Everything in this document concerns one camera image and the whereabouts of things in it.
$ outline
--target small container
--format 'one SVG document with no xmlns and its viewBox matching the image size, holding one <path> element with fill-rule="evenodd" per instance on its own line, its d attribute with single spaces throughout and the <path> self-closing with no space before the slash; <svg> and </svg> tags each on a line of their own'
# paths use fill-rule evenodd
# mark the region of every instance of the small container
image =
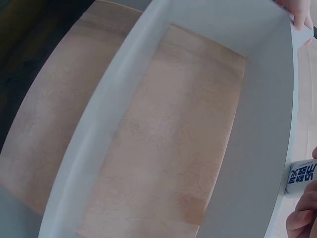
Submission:
<svg viewBox="0 0 317 238">
<path fill-rule="evenodd" d="M 317 180 L 317 160 L 303 160 L 291 164 L 285 194 L 301 196 L 305 187 Z"/>
</svg>

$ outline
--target finger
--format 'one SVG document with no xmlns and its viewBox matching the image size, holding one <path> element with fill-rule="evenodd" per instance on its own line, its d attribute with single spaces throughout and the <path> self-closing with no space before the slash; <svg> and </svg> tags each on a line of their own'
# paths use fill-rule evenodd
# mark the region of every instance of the finger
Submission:
<svg viewBox="0 0 317 238">
<path fill-rule="evenodd" d="M 295 211 L 316 210 L 317 209 L 317 191 L 304 192 L 299 199 Z"/>
<path fill-rule="evenodd" d="M 313 181 L 313 182 L 309 183 L 306 186 L 304 193 L 305 192 L 313 192 L 313 191 L 317 191 L 317 181 Z"/>
<path fill-rule="evenodd" d="M 313 218 L 313 212 L 295 211 L 292 212 L 286 220 L 286 230 L 289 238 L 297 238 Z"/>
<path fill-rule="evenodd" d="M 294 15 L 294 26 L 301 30 L 305 23 L 305 18 L 309 11 L 309 0 L 289 0 L 289 12 Z"/>
<path fill-rule="evenodd" d="M 316 148 L 313 150 L 313 158 L 317 159 L 317 146 Z"/>
<path fill-rule="evenodd" d="M 307 16 L 305 18 L 305 25 L 309 29 L 314 30 L 314 24 L 313 24 L 313 20 L 312 20 L 312 16 L 311 16 L 311 12 L 310 11 L 308 11 Z M 309 46 L 312 41 L 313 41 L 313 38 L 310 38 L 308 41 L 305 42 L 305 46 Z"/>
<path fill-rule="evenodd" d="M 280 6 L 287 6 L 287 0 L 276 0 L 275 2 Z"/>
</svg>

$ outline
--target white cardboard box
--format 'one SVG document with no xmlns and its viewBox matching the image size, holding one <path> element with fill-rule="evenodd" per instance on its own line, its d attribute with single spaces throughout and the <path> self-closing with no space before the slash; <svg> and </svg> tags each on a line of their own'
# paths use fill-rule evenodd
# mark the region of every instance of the white cardboard box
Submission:
<svg viewBox="0 0 317 238">
<path fill-rule="evenodd" d="M 269 236 L 295 138 L 297 49 L 312 32 L 307 27 L 296 31 L 288 14 L 268 0 L 153 0 L 77 125 L 53 185 L 40 238 L 76 237 L 118 123 L 171 23 L 247 57 L 230 140 L 197 237 Z"/>
</svg>

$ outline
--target hand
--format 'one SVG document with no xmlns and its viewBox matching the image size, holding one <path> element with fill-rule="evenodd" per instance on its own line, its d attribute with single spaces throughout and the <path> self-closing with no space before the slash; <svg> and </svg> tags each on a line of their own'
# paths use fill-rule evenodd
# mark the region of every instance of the hand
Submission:
<svg viewBox="0 0 317 238">
<path fill-rule="evenodd" d="M 317 147 L 313 150 L 313 158 L 317 159 Z M 314 221 L 317 216 L 317 181 L 307 185 L 304 194 L 298 201 L 295 211 L 286 220 L 289 238 L 317 238 Z"/>
<path fill-rule="evenodd" d="M 310 29 L 314 29 L 311 17 L 311 0 L 276 0 L 280 6 L 286 6 L 287 10 L 294 15 L 294 26 L 297 30 L 301 30 L 304 25 Z"/>
</svg>

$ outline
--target white panel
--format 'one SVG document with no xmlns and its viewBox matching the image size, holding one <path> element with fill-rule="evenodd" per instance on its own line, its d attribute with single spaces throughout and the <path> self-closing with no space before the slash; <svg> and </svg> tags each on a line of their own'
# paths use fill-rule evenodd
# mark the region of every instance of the white panel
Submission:
<svg viewBox="0 0 317 238">
<path fill-rule="evenodd" d="M 174 0 L 171 21 L 247 57 L 286 15 L 269 0 Z"/>
<path fill-rule="evenodd" d="M 76 236 L 117 125 L 168 28 L 169 9 L 169 0 L 149 5 L 102 77 L 64 155 L 46 207 L 40 238 Z"/>
<path fill-rule="evenodd" d="M 297 122 L 293 28 L 285 16 L 247 60 L 231 136 L 197 238 L 263 238 L 273 213 L 274 223 Z"/>
</svg>

